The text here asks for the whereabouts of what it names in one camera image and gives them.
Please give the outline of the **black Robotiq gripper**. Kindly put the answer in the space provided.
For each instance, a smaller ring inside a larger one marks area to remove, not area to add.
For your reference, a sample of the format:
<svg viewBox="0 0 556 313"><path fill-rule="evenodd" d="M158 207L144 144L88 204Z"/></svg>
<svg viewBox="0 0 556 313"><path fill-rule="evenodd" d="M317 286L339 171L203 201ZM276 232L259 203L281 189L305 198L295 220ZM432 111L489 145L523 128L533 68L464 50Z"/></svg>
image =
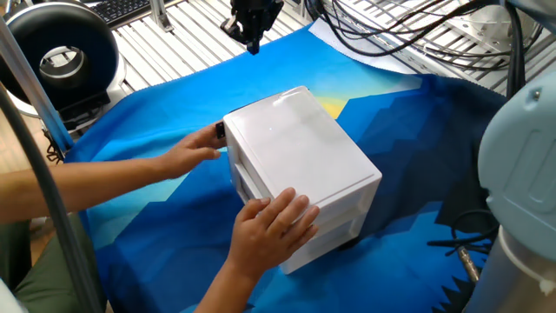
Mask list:
<svg viewBox="0 0 556 313"><path fill-rule="evenodd" d="M230 4L233 16L227 18L220 25L220 29L236 42L248 43L248 51L251 55L258 54L263 33L272 28L284 2L282 0L231 0ZM251 33L245 31L237 20L248 20Z"/></svg>

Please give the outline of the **person's left hand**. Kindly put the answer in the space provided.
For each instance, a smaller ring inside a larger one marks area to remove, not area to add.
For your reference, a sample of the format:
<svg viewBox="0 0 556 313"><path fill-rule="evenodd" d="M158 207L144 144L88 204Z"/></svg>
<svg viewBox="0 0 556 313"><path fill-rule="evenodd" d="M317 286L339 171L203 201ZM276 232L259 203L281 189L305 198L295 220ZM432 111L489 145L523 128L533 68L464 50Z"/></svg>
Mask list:
<svg viewBox="0 0 556 313"><path fill-rule="evenodd" d="M219 149L225 145L217 136L217 123L212 123L184 137L168 152L156 158L156 171L161 179L173 179L190 172L204 161L221 156Z"/></svg>

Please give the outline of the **person's right hand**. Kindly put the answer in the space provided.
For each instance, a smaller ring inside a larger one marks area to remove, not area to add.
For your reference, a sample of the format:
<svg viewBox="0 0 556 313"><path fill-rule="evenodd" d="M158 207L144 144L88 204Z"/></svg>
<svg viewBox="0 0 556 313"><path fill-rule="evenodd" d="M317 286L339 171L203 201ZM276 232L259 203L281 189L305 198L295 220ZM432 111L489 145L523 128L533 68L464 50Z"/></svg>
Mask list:
<svg viewBox="0 0 556 313"><path fill-rule="evenodd" d="M258 281L288 260L318 230L320 208L292 188L277 198L249 200L235 219L231 246L222 267L225 276Z"/></svg>

